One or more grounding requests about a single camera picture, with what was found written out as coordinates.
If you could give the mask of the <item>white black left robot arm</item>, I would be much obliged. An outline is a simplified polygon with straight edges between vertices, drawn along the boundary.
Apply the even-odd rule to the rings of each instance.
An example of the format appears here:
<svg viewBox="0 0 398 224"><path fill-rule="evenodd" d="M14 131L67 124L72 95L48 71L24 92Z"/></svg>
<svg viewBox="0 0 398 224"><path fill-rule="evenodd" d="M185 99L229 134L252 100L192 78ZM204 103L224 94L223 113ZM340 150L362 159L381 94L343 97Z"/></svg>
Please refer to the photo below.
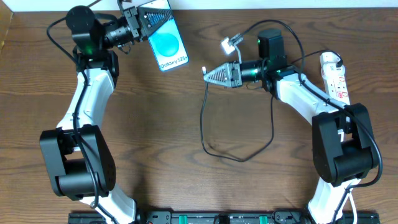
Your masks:
<svg viewBox="0 0 398 224"><path fill-rule="evenodd" d="M61 122L40 135L40 149L54 193L89 205L106 223L147 222L116 183L116 165L101 133L119 76L116 52L147 40L172 17L170 9L149 6L121 8L120 17L76 6L63 18L75 42L68 57L78 83Z"/></svg>

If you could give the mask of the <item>blue Samsung Galaxy smartphone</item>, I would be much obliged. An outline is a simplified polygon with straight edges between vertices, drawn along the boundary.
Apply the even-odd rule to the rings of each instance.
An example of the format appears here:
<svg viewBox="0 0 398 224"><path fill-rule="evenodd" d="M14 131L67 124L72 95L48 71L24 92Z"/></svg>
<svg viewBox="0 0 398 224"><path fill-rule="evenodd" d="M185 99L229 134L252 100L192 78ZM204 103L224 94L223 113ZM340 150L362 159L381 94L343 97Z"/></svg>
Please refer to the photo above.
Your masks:
<svg viewBox="0 0 398 224"><path fill-rule="evenodd" d="M171 9L167 0L151 1L139 7ZM189 62L189 57L173 14L170 20L149 37L149 43L162 72Z"/></svg>

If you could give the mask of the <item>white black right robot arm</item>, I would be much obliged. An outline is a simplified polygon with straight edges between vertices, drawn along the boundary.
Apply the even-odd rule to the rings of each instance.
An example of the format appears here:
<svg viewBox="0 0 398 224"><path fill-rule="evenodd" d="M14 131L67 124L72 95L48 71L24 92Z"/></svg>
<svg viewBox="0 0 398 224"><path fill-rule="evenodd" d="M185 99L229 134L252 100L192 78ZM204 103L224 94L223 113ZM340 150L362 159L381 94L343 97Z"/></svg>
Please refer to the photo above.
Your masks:
<svg viewBox="0 0 398 224"><path fill-rule="evenodd" d="M204 71L206 85L239 88L260 82L273 99L290 105L312 127L312 157L319 181L302 223L337 223L354 189L367 187L372 169L383 171L367 108L351 104L345 67L331 50L320 54L325 89L310 82L303 71L288 63L279 29L258 33L259 59L226 62Z"/></svg>

